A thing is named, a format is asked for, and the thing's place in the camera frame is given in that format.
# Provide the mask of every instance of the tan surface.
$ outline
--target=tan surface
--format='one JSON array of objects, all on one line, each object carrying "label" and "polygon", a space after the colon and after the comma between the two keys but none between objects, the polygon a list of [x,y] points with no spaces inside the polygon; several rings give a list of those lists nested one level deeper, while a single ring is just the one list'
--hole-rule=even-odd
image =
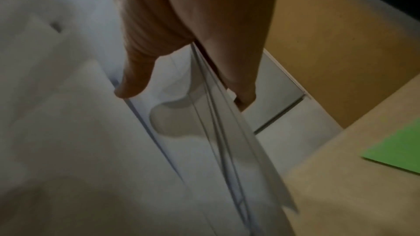
[{"label": "tan surface", "polygon": [[420,235],[420,176],[360,158],[419,117],[420,75],[292,171],[297,235]]},{"label": "tan surface", "polygon": [[420,22],[378,0],[277,0],[267,50],[343,127],[420,73]]}]

